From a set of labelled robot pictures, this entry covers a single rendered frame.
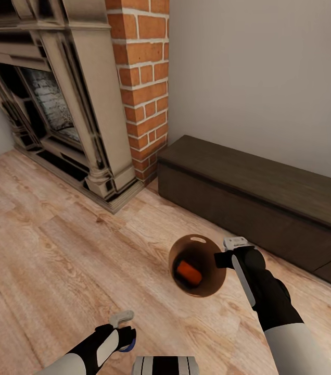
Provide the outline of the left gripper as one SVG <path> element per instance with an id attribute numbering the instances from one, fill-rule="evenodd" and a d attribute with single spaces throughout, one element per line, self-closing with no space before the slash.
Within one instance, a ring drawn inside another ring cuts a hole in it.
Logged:
<path id="1" fill-rule="evenodd" d="M 131 326 L 117 329 L 117 332 L 119 335 L 119 343 L 118 343 L 118 347 L 116 350 L 119 350 L 123 346 L 131 344 L 133 340 L 136 338 L 136 330 L 131 329 Z"/>

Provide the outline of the robot trunk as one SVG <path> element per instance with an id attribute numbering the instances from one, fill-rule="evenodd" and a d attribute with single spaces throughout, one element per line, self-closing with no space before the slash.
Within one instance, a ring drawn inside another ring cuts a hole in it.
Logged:
<path id="1" fill-rule="evenodd" d="M 131 375 L 200 375 L 194 356 L 137 356 Z"/>

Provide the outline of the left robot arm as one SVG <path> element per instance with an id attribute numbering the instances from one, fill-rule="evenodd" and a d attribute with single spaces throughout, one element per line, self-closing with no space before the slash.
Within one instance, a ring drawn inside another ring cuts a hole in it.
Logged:
<path id="1" fill-rule="evenodd" d="M 110 324 L 97 327 L 94 334 L 33 375 L 96 375 L 112 353 L 136 338 L 136 330 L 131 326 L 121 329 L 119 326 L 134 317 L 131 310 L 112 315 Z"/>

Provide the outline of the can of soda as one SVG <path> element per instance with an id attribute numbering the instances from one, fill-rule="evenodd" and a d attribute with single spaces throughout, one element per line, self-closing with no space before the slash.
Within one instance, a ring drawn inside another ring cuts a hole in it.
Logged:
<path id="1" fill-rule="evenodd" d="M 123 346 L 122 348 L 120 348 L 119 351 L 123 352 L 123 353 L 130 352 L 134 348 L 135 343 L 136 343 L 136 339 L 134 339 L 131 344 Z"/>
<path id="2" fill-rule="evenodd" d="M 180 260 L 175 266 L 175 272 L 190 283 L 193 287 L 198 287 L 201 280 L 202 274 L 197 268 L 192 267 L 185 260 Z"/>

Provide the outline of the trash can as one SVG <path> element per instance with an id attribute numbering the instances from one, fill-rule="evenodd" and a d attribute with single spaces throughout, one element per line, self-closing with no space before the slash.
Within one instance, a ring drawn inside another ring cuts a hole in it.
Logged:
<path id="1" fill-rule="evenodd" d="M 192 237 L 204 239 L 206 242 L 192 240 Z M 196 298 L 210 297 L 217 293 L 226 280 L 227 268 L 216 267 L 216 253 L 222 251 L 210 238 L 203 235 L 188 234 L 176 240 L 169 251 L 168 269 L 177 288 Z M 175 272 L 175 266 L 180 260 L 185 260 L 202 274 L 198 287 L 193 287 Z"/>

